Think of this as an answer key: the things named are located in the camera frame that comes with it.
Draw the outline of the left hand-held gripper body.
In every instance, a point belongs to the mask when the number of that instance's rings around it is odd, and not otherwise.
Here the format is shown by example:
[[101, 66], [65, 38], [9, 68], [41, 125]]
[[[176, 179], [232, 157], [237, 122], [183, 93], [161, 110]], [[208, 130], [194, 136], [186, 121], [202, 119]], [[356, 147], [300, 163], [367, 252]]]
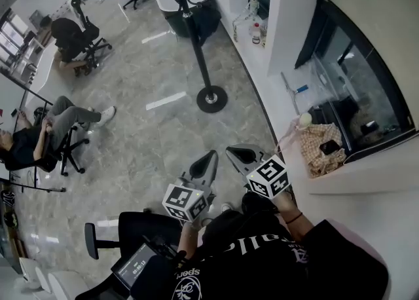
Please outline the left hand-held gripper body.
[[168, 185], [162, 205], [170, 217], [193, 222], [207, 216], [214, 198], [210, 181], [177, 178]]

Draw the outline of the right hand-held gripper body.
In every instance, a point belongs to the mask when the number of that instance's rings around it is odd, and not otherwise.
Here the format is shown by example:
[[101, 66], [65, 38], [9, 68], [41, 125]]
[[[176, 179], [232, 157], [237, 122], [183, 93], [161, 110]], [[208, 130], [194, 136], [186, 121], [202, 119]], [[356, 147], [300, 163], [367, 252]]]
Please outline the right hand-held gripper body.
[[287, 167], [277, 155], [271, 156], [246, 176], [251, 191], [266, 198], [275, 198], [290, 186]]

